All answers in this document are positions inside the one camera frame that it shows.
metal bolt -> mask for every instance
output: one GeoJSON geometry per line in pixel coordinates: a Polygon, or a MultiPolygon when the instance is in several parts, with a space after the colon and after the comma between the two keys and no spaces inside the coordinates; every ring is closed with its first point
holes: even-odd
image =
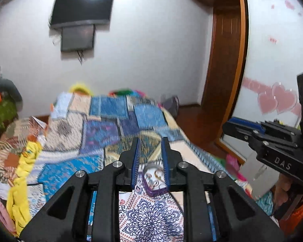
{"type": "Polygon", "coordinates": [[[85,175],[85,171],[83,171],[83,170],[76,171],[75,175],[77,177],[83,177],[85,175]]]}
{"type": "Polygon", "coordinates": [[[218,172],[216,172],[216,176],[219,178],[225,178],[227,176],[227,174],[224,171],[218,171],[218,172]]]}
{"type": "Polygon", "coordinates": [[[122,166],[122,162],[121,161],[116,161],[112,163],[113,167],[121,167],[122,166]]]}
{"type": "Polygon", "coordinates": [[[182,162],[178,163],[178,166],[180,168],[187,168],[189,166],[189,164],[185,161],[182,161],[182,162]]]}

wooden floor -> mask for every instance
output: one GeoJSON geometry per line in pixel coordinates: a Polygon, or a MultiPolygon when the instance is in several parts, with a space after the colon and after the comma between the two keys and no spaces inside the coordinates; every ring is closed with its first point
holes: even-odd
{"type": "Polygon", "coordinates": [[[176,122],[193,144],[225,159],[226,152],[213,142],[215,140],[213,128],[218,128],[218,122],[213,121],[213,118],[200,106],[180,107],[176,122]]]}

yellow garment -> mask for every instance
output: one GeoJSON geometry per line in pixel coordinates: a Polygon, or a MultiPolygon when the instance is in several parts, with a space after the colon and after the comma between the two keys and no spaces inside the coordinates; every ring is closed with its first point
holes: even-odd
{"type": "Polygon", "coordinates": [[[29,175],[42,146],[39,142],[29,141],[25,151],[20,156],[19,165],[15,171],[14,187],[9,190],[7,199],[7,211],[15,222],[17,235],[30,221],[29,205],[27,199],[26,177],[29,175]]]}

orange fabric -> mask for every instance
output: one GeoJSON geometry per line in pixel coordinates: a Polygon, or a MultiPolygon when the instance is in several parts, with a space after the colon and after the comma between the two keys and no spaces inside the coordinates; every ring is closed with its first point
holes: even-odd
{"type": "Polygon", "coordinates": [[[285,236],[288,236],[294,232],[295,227],[303,218],[303,205],[290,215],[287,220],[280,220],[280,228],[283,230],[285,236]]]}

patchwork quilt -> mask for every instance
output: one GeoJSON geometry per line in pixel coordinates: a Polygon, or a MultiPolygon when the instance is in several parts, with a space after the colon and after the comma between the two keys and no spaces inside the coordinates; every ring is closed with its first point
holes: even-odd
{"type": "Polygon", "coordinates": [[[32,217],[77,170],[102,170],[131,147],[135,136],[141,139],[136,188],[120,193],[119,198],[121,241],[183,241],[183,199],[177,194],[152,195],[153,190],[164,187],[162,137],[180,143],[178,148],[189,154],[184,156],[186,161],[195,161],[212,172],[225,171],[210,154],[193,146],[173,117],[152,99],[62,93],[48,126],[43,150],[27,177],[32,217]],[[144,170],[150,163],[154,167],[144,170]]]}

